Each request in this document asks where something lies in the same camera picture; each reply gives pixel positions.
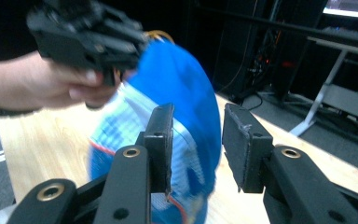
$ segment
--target table surface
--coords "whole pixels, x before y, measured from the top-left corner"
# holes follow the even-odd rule
[[[216,96],[223,126],[227,101]],[[0,118],[0,139],[17,202],[37,184],[51,178],[67,178],[78,187],[88,180],[89,136],[99,124],[101,111],[83,105],[61,110]],[[306,152],[324,174],[347,189],[358,192],[358,169],[345,161],[255,116],[273,136],[273,144]],[[262,194],[237,192],[225,156],[216,170],[207,223],[269,223]]]

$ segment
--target computer monitor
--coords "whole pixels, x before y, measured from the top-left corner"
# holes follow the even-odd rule
[[[324,13],[358,18],[358,0],[328,0]]]

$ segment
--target yellow wire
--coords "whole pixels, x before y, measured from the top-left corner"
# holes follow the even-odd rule
[[[151,37],[151,38],[154,38],[154,39],[158,39],[160,41],[162,41],[162,38],[161,37],[165,37],[167,38],[168,40],[170,40],[173,44],[175,43],[173,41],[173,38],[167,34],[166,32],[164,31],[160,31],[160,30],[153,30],[153,31],[147,31],[145,32],[146,36],[148,37]]]

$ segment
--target cable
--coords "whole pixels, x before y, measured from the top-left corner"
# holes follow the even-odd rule
[[[255,1],[255,6],[254,6],[254,10],[253,10],[253,13],[252,13],[252,17],[255,16],[255,10],[256,10],[256,7],[257,7],[257,3],[258,3],[258,0]],[[240,68],[238,69],[237,73],[235,74],[234,78],[232,78],[228,84],[226,86],[224,86],[222,89],[220,89],[218,93],[221,93],[223,90],[227,89],[233,82],[234,80],[237,78],[237,76],[240,74],[240,71],[243,67],[243,64],[245,62],[245,58],[246,58],[246,51],[248,50],[248,44],[249,44],[249,38],[250,38],[250,35],[251,35],[251,31],[252,31],[252,28],[253,28],[253,25],[251,24],[250,27],[249,27],[249,31],[248,31],[248,36],[246,37],[246,45],[245,45],[245,49],[244,49],[244,52],[243,52],[243,56],[242,56],[242,61],[241,61],[241,65],[240,65]]]

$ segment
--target blue plastic bag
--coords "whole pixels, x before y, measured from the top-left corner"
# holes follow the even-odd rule
[[[137,73],[104,108],[91,137],[90,177],[109,172],[116,150],[133,145],[158,105],[172,103],[172,194],[152,194],[155,223],[203,223],[221,153],[213,88],[198,61],[171,43],[153,42]]]

